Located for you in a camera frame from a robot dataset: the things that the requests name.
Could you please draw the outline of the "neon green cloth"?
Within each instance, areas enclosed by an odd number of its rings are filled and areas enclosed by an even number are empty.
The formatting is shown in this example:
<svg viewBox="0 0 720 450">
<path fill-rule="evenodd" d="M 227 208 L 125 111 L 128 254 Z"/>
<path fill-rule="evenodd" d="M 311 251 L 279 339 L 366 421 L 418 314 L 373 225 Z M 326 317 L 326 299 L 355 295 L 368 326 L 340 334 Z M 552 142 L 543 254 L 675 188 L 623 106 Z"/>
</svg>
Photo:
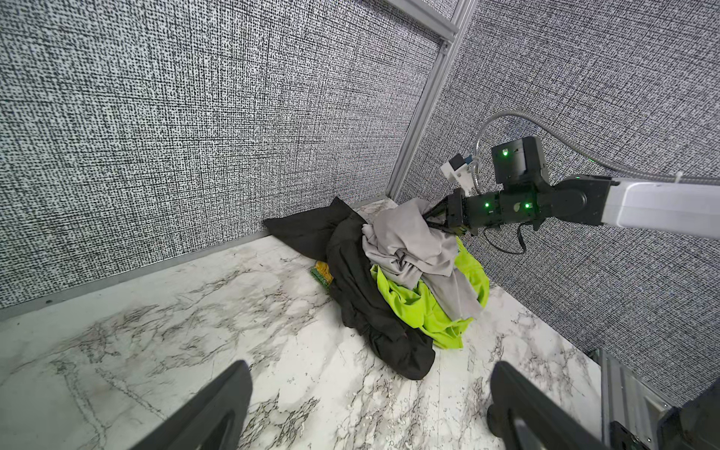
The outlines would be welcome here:
<svg viewBox="0 0 720 450">
<path fill-rule="evenodd" d="M 458 237 L 456 241 L 459 255 L 455 258 L 455 268 L 470 282 L 476 294 L 474 306 L 483 309 L 489 301 L 491 282 L 480 262 L 465 249 Z M 414 289 L 408 289 L 391 280 L 377 264 L 371 266 L 370 274 L 390 309 L 410 328 L 430 337 L 440 349 L 463 348 L 462 335 L 473 322 L 474 317 L 451 320 L 429 285 L 423 280 L 418 281 Z"/>
</svg>

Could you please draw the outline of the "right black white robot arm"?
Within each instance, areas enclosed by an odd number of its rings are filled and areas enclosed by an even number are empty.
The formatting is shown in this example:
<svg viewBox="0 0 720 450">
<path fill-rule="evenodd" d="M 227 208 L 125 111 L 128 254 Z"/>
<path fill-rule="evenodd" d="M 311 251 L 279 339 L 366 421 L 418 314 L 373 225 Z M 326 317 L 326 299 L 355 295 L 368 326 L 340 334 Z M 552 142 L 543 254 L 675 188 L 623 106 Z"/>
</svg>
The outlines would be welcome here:
<svg viewBox="0 0 720 450">
<path fill-rule="evenodd" d="M 526 137 L 490 150 L 502 190 L 479 193 L 471 178 L 471 157 L 456 155 L 444 168 L 459 188 L 423 217 L 448 233 L 478 234 L 509 224 L 540 228 L 546 219 L 589 226 L 658 230 L 716 239 L 716 186 L 575 175 L 551 185 L 540 140 Z"/>
</svg>

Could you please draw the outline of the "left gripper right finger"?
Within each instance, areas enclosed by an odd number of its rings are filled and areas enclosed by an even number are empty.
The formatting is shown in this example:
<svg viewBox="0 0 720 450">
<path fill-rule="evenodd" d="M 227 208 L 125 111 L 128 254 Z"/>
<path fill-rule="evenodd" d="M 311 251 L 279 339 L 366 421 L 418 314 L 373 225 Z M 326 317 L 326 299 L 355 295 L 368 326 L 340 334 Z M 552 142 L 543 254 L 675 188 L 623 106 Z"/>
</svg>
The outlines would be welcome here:
<svg viewBox="0 0 720 450">
<path fill-rule="evenodd" d="M 497 363 L 489 379 L 490 432 L 507 449 L 604 449 L 605 446 L 510 363 Z"/>
</svg>

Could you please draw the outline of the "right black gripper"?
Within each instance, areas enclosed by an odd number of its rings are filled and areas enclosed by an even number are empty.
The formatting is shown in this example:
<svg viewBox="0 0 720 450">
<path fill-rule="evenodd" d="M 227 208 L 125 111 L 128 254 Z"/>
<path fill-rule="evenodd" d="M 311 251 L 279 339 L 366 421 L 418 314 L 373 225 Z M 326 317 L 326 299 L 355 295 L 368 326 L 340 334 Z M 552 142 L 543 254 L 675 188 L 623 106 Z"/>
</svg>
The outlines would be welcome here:
<svg viewBox="0 0 720 450">
<path fill-rule="evenodd" d="M 496 182 L 502 188 L 482 191 L 476 181 L 477 162 L 472 158 L 477 194 L 467 197 L 460 187 L 455 189 L 423 214 L 430 227 L 463 236 L 505 224 L 542 224 L 543 210 L 554 189 L 540 140 L 525 137 L 506 142 L 491 148 L 490 155 Z"/>
</svg>

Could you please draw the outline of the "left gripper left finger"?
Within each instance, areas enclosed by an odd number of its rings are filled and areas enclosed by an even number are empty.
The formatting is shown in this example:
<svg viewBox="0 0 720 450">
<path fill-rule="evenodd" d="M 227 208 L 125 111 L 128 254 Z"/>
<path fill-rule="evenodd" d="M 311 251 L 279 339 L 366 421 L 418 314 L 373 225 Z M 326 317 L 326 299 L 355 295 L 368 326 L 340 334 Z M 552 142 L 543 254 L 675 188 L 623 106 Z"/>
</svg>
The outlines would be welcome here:
<svg viewBox="0 0 720 450">
<path fill-rule="evenodd" d="M 252 395 L 251 371 L 235 361 L 140 442 L 141 449 L 236 449 Z"/>
</svg>

